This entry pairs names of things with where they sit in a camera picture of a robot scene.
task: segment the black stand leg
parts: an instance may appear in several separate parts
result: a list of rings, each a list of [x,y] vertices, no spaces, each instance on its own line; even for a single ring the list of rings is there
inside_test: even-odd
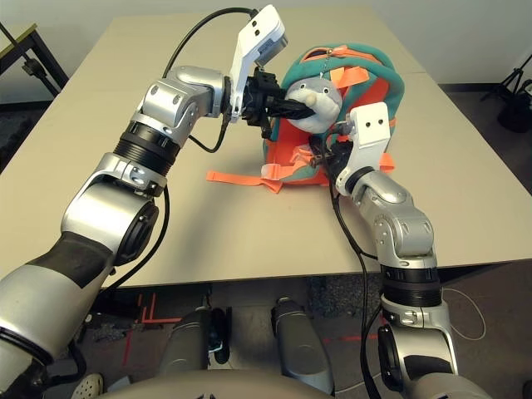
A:
[[[37,31],[33,31],[29,36],[34,43],[34,46],[32,47],[33,52],[35,52],[35,55],[39,61],[48,70],[54,81],[56,81],[57,85],[62,89],[68,82],[67,74],[63,71],[56,58],[50,52]]]
[[[512,73],[510,73],[501,83],[495,86],[491,91],[484,94],[480,101],[486,100],[492,94],[496,94],[497,96],[500,96],[504,99],[505,97],[502,94],[508,89],[510,83],[514,81],[514,79],[517,77],[517,82],[515,83],[514,90],[511,92],[512,95],[514,95],[519,89],[519,84],[521,83],[521,78],[523,77],[523,68],[525,68],[526,64],[529,63],[530,59],[532,59],[532,54],[530,54],[529,57],[525,60],[525,62],[523,62],[523,65],[521,65],[519,68],[514,68]]]

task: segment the beige table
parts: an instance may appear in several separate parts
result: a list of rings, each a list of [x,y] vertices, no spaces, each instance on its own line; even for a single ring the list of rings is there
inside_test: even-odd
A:
[[[391,143],[393,177],[434,224],[441,267],[532,258],[530,196],[371,10],[307,8],[304,17],[298,9],[279,11],[289,45],[267,68],[279,78],[301,52],[328,42],[365,42],[397,65],[406,95]],[[336,17],[324,18],[327,12]],[[53,245],[71,197],[102,153],[113,150],[146,88],[201,17],[123,17],[109,26],[0,175],[2,275]],[[190,41],[180,63],[227,72],[243,24],[244,16],[212,22]],[[200,120],[194,133],[214,143],[219,123]],[[205,180],[207,170],[257,175],[261,165],[259,128],[245,122],[229,127],[214,155],[188,142],[168,174],[165,242],[127,285],[359,272],[326,189],[288,187],[273,195],[264,187]],[[368,231],[348,201],[343,211],[362,247],[372,252]],[[128,268],[119,268],[114,278]]]

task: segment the tripod stand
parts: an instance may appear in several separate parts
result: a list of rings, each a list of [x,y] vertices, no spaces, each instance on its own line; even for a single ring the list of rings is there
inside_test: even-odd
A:
[[[532,54],[530,54],[529,57],[525,60],[525,62],[523,62],[523,65],[521,65],[519,68],[514,68],[514,70],[501,83],[499,83],[489,92],[484,94],[480,101],[486,100],[492,94],[496,94],[497,96],[505,99],[504,94],[506,94],[506,92],[508,91],[508,86],[517,77],[517,82],[515,83],[514,90],[511,92],[513,96],[519,89],[519,84],[521,83],[521,78],[523,77],[523,68],[525,68],[526,64],[529,63],[530,59],[532,59]]]

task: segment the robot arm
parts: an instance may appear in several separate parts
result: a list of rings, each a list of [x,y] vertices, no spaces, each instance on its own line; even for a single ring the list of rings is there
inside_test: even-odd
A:
[[[410,193],[378,170],[390,139],[386,104],[354,108],[337,143],[337,191],[350,196],[372,230],[382,269],[382,314],[378,345],[382,379],[405,397],[488,398],[458,376],[447,304],[441,299],[431,222],[414,206]],[[342,149],[350,146],[351,151]]]
[[[115,150],[68,205],[61,238],[0,281],[0,397],[46,389],[46,365],[67,347],[106,277],[147,245],[159,213],[154,198],[195,122],[220,114],[235,122],[243,112],[257,119],[268,113],[269,97],[284,98],[273,90],[263,105],[242,106],[250,64],[263,65],[285,45],[284,26],[267,6],[240,32],[229,77],[179,66],[150,86]],[[278,89],[274,78],[270,83]]]

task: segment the black cable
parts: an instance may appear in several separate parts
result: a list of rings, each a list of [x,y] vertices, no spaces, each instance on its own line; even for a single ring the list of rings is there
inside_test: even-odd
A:
[[[367,354],[366,354],[366,341],[367,341],[367,335],[369,333],[369,329],[371,325],[373,324],[373,321],[377,317],[378,311],[380,311],[380,305],[378,307],[378,311],[374,312],[372,315],[371,321],[367,321],[367,269],[366,264],[364,263],[364,258],[362,255],[366,255],[370,258],[376,259],[373,255],[366,254],[362,249],[360,248],[360,245],[358,245],[355,238],[352,236],[351,232],[349,231],[349,228],[347,227],[345,220],[342,217],[342,212],[340,211],[340,194],[334,195],[333,190],[333,178],[332,174],[329,168],[328,159],[325,156],[327,154],[327,138],[334,133],[334,130],[330,130],[324,137],[322,141],[322,157],[323,157],[323,165],[325,166],[325,170],[328,175],[329,180],[329,194],[331,195],[331,203],[332,208],[334,209],[334,214],[336,215],[336,218],[338,220],[338,223],[340,224],[340,227],[342,228],[343,233],[346,235],[347,241],[351,245],[352,250],[356,254],[358,261],[360,262],[360,265],[362,267],[362,326],[361,326],[361,348],[360,348],[360,366],[362,369],[362,376],[364,378],[364,382],[366,385],[367,394],[370,397],[370,399],[381,399],[381,396],[379,394],[379,391],[377,390],[377,386],[375,385],[375,381],[372,378],[371,373],[369,372],[369,366],[367,365]]]
[[[160,244],[163,242],[163,239],[165,238],[166,230],[168,229],[168,223],[170,221],[170,193],[168,192],[168,185],[166,185],[163,191],[163,196],[165,198],[165,217],[163,218],[163,225],[160,228],[159,237],[157,237],[157,240],[155,241],[155,244],[153,245],[153,247],[151,247],[150,252],[148,252],[148,254],[146,254],[146,256],[134,268],[132,268],[129,272],[127,272],[122,277],[120,277],[118,280],[116,280],[109,287],[100,291],[98,295],[103,295],[104,293],[112,292],[116,288],[121,286],[123,283],[125,283],[129,278],[131,278],[133,274],[135,274],[141,268],[143,268],[144,265],[150,261],[150,259],[153,257],[155,252],[157,252],[157,250],[159,249]]]
[[[199,31],[202,26],[204,26],[207,22],[212,21],[216,17],[219,17],[221,15],[225,14],[231,14],[231,13],[243,13],[248,14],[251,17],[256,15],[256,11],[251,8],[244,8],[244,7],[229,7],[229,8],[223,8],[221,10],[215,11],[208,15],[207,17],[203,18],[201,21],[196,23],[192,29],[189,30],[189,32],[186,34],[185,37],[183,37],[183,40],[181,40],[181,43],[175,48],[174,53],[172,54],[172,57],[170,57],[168,63],[166,64],[165,71],[163,72],[163,77],[166,77],[168,75],[168,72],[170,72],[170,69],[174,65],[175,60],[177,59],[177,56],[180,54],[181,50],[183,50],[183,47],[185,47],[185,44],[194,36],[194,34]],[[216,141],[216,144],[213,148],[209,148],[207,145],[203,144],[201,141],[196,139],[193,135],[189,135],[189,138],[198,145],[202,150],[205,150],[211,154],[215,153],[220,146],[222,145],[222,142],[224,141],[225,137],[225,131],[227,130],[227,126],[229,124],[229,119],[226,121],[226,119],[229,116],[224,113],[224,120],[222,121],[222,126],[219,131],[218,140]]]
[[[61,384],[70,384],[76,382],[82,378],[86,373],[86,361],[83,357],[83,353],[78,349],[74,341],[70,341],[68,344],[68,352],[71,354],[74,363],[76,364],[76,372],[74,374],[68,374],[66,376],[53,376],[47,384],[47,389],[56,387]]]
[[[375,380],[369,370],[369,365],[367,364],[367,336],[371,331],[372,325],[377,319],[377,316],[381,312],[381,304],[378,304],[375,310],[367,322],[366,331],[362,333],[362,340],[360,342],[360,368],[362,370],[362,378],[364,379],[364,384],[366,385],[367,394],[371,399],[380,399],[381,395],[377,390],[375,385]]]
[[[163,72],[163,77],[166,77],[168,75],[168,72],[170,72],[170,69],[174,65],[175,59],[180,54],[181,50],[183,50],[183,47],[185,47],[185,44],[187,43],[187,41],[189,41],[192,38],[192,36],[194,36],[194,34],[202,28],[202,26],[204,26],[207,22],[215,19],[216,17],[219,17],[220,15],[231,14],[231,13],[248,14],[252,17],[254,15],[254,10],[251,8],[244,8],[244,7],[222,8],[221,10],[218,10],[218,11],[215,11],[209,14],[207,17],[203,18],[201,21],[196,23],[194,27],[189,30],[186,36],[183,37],[183,40],[181,40],[181,43],[175,48],[174,53],[172,54],[172,57],[170,57],[170,60],[168,61],[168,64],[166,65],[165,71]]]

